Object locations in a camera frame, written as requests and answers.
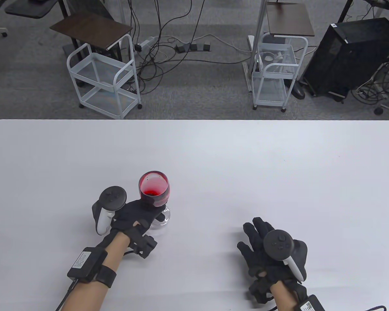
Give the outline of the person's right hand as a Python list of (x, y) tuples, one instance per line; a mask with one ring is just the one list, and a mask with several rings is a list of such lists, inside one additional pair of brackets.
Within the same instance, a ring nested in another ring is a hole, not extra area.
[(307, 278), (307, 245), (260, 217), (244, 223), (243, 230), (250, 244), (239, 242), (237, 248), (248, 274), (255, 278), (248, 289), (250, 295), (262, 305), (273, 300), (279, 311), (299, 310), (308, 299), (302, 284)]

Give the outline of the person's left hand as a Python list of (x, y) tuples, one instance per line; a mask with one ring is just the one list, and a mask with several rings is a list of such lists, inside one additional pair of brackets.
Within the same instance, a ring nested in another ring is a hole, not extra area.
[(139, 235), (143, 236), (152, 222), (164, 210), (165, 205), (156, 207), (141, 199), (126, 203), (125, 206), (115, 212), (110, 233), (122, 232), (130, 239), (136, 236), (132, 232), (138, 232)]

